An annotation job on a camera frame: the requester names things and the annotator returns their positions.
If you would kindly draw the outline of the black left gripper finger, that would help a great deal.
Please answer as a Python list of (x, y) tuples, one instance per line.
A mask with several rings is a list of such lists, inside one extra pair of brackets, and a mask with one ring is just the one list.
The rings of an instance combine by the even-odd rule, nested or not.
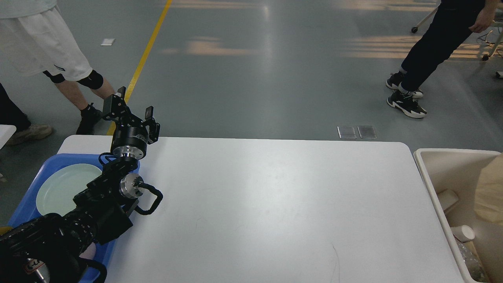
[(122, 86), (117, 93), (104, 100), (102, 118), (112, 121), (117, 127), (131, 127), (136, 122), (136, 116), (131, 112), (125, 102), (127, 88)]
[(153, 106), (146, 108), (143, 125), (147, 129), (147, 143), (156, 143), (160, 134), (160, 124), (157, 123), (155, 118), (153, 117)]

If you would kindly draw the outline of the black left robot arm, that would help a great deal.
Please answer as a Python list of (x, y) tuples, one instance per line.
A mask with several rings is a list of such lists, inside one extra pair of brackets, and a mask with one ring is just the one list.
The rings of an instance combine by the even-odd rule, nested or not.
[(116, 124), (111, 150), (102, 153), (103, 171), (73, 198), (76, 208), (66, 215), (48, 213), (6, 231), (1, 236), (2, 283), (77, 283), (88, 268), (103, 283), (107, 269), (81, 254), (92, 243), (104, 245), (133, 226), (130, 215), (152, 214), (161, 191), (134, 173), (149, 144), (158, 141), (160, 124), (153, 107), (145, 118), (135, 116), (125, 102), (126, 87), (106, 98), (104, 120)]

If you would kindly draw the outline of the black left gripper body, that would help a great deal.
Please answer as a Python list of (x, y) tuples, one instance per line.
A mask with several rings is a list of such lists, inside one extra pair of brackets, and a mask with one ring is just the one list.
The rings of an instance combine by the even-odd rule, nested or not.
[(137, 160), (146, 157), (148, 132), (144, 123), (116, 124), (112, 136), (111, 153), (119, 158), (129, 156)]

